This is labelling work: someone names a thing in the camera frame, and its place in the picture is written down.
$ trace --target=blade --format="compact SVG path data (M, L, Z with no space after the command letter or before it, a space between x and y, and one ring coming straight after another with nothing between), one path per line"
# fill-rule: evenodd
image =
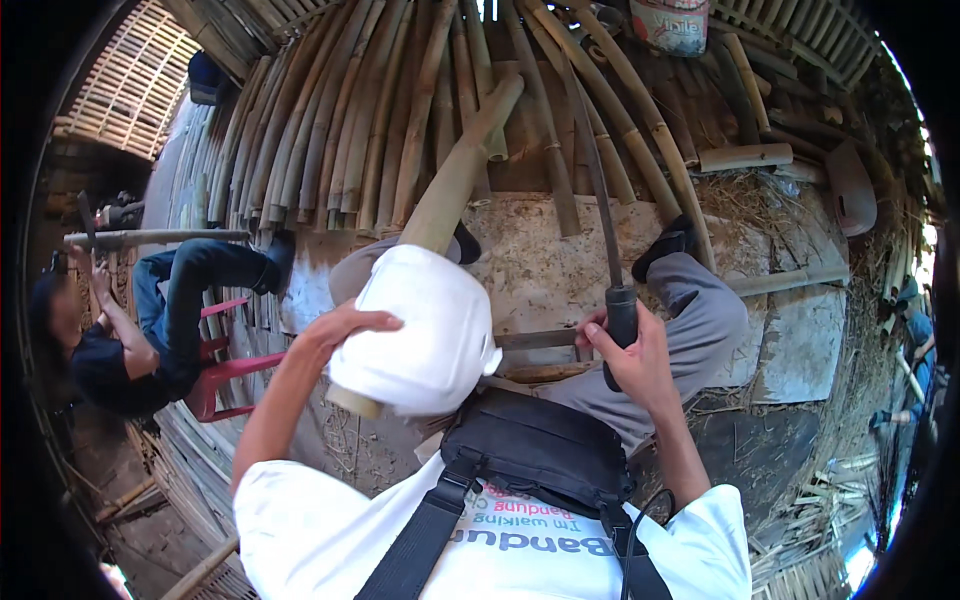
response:
M593 128L587 117L587 105L581 96L580 86L577 85L577 76L573 74L573 66L564 55L564 88L566 97L573 106L573 120L576 131L580 134L580 144L586 150L587 170L590 173L590 183L593 193L597 197L597 210L600 211L600 227L603 229L604 242L607 245L607 263L610 267L610 284L612 287L623 285L623 274L620 271L620 250L616 246L616 235L613 232L613 219L610 215L610 197L607 195L607 182L604 181L603 168L600 166L600 151L597 150L596 138L593 137Z
M86 191L81 190L77 194L77 205L80 208L80 218L84 220L84 229L86 229L86 239L90 242L91 250L100 250L97 246L97 228L93 224L93 213L90 211L90 200L86 197Z

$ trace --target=paint bucket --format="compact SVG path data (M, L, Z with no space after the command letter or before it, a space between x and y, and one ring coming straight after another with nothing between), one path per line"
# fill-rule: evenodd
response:
M699 57L707 50L709 11L709 0L630 0L636 35L675 57Z

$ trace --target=bucket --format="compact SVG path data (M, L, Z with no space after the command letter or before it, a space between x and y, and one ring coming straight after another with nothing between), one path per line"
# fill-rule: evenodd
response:
M630 0L636 35L675 57L699 57L707 50L709 0Z
M334 350L330 380L353 394L327 398L341 405L338 398L350 398L348 408L360 395L390 404L400 417L449 415L503 358L493 341L487 290L419 246L397 244L377 258L355 306L391 312L403 328L362 331Z

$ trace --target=hand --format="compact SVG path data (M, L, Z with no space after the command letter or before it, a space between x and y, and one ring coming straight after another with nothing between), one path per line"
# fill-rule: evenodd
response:
M601 306L600 308L597 308L587 315L585 319L577 323L577 337L574 339L573 343L583 350L593 349L593 344L590 343L587 334L584 332L584 328L587 327L588 324L594 323L606 329L608 322L607 307Z
M77 268L80 269L81 273L87 277L93 275L93 265L96 263L93 259L93 253L86 253L83 248L76 244L71 244L66 253L77 263Z
M90 275L90 285L93 287L93 293L101 306L113 299L113 294L110 292L110 271L107 270L106 265L97 265L93 268L93 273Z
M602 317L600 310L590 315L583 323L583 332L589 344L607 361L624 393L654 417L664 410L679 408L680 393L673 385L663 321L638 301L636 342L621 348L598 324L602 318L606 326L607 310L602 312Z
M315 360L322 366L330 360L333 350L350 335L360 331L397 331L403 321L383 310L357 310L351 298L328 313L318 317L297 337L290 351L311 348L320 355Z

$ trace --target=cable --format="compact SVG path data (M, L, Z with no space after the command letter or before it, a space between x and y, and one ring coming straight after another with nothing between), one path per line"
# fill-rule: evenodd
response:
M650 505L654 503L654 500L659 498L664 492L670 495L670 518L673 518L674 510L677 508L677 498L673 495L673 492L667 488L663 488L659 492L655 493L652 498L647 500L647 503L643 505L643 508L640 509L640 514L636 516L634 525L630 528L630 539L627 540L627 556L624 559L623 565L623 584L620 587L620 600L627 600L628 591L627 591L627 577L630 575L630 559L634 556L634 542L636 541L636 530L640 526L640 522L643 520L643 516L646 515L647 509L650 508Z

